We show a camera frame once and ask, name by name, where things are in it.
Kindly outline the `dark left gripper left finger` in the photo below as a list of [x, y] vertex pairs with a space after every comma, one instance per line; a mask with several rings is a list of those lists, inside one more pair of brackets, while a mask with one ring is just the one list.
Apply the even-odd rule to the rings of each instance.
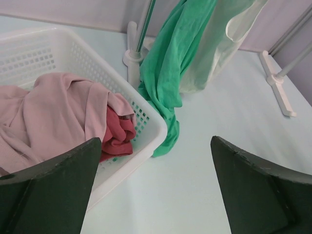
[[0, 178], [2, 234], [78, 234], [95, 180], [98, 137]]

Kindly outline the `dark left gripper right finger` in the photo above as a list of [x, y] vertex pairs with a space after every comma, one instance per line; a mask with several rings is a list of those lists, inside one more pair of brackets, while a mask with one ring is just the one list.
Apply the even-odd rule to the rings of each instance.
[[214, 136], [211, 151], [233, 234], [310, 234], [312, 177]]

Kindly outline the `pink tank top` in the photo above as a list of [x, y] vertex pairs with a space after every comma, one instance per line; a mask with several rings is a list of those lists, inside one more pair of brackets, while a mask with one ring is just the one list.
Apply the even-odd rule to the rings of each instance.
[[32, 90], [0, 88], [0, 173], [11, 174], [98, 137], [106, 132], [107, 107], [128, 116], [129, 102], [104, 85], [71, 73], [49, 73]]

